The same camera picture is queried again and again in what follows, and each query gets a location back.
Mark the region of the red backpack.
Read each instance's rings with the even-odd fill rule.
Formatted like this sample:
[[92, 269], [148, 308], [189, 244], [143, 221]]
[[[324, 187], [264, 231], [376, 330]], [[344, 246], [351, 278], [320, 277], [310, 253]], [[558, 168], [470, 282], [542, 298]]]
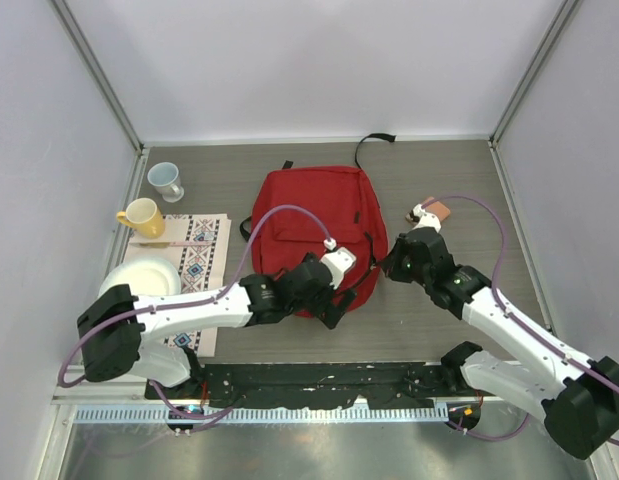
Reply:
[[351, 166], [295, 167], [291, 161], [270, 172], [249, 217], [239, 225], [251, 243], [253, 269], [280, 275], [311, 252], [325, 252], [323, 242], [336, 240], [356, 256], [355, 266], [338, 288], [357, 297], [347, 311], [371, 297], [388, 254], [388, 236], [371, 181], [357, 157]]

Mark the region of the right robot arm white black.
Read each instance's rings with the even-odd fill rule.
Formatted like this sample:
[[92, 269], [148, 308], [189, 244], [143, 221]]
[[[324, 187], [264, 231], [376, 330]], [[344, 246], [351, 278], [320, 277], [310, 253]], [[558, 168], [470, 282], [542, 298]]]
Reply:
[[516, 359], [503, 362], [465, 342], [440, 371], [446, 391], [491, 393], [544, 424], [554, 442], [584, 460], [619, 431], [619, 364], [568, 346], [531, 320], [475, 268], [457, 264], [432, 227], [400, 234], [382, 268], [416, 282], [433, 303], [487, 334]]

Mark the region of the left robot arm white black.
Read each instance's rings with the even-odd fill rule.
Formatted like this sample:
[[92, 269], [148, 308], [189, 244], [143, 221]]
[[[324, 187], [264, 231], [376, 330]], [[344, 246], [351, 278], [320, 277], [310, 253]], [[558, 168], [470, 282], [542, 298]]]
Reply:
[[332, 329], [356, 297], [352, 290], [337, 293], [355, 263], [340, 247], [322, 257], [309, 253], [277, 278], [252, 274], [218, 290], [160, 297], [113, 286], [77, 321], [84, 378], [99, 383], [130, 374], [192, 398], [202, 385], [197, 357], [186, 345], [165, 345], [167, 337], [277, 324], [300, 312]]

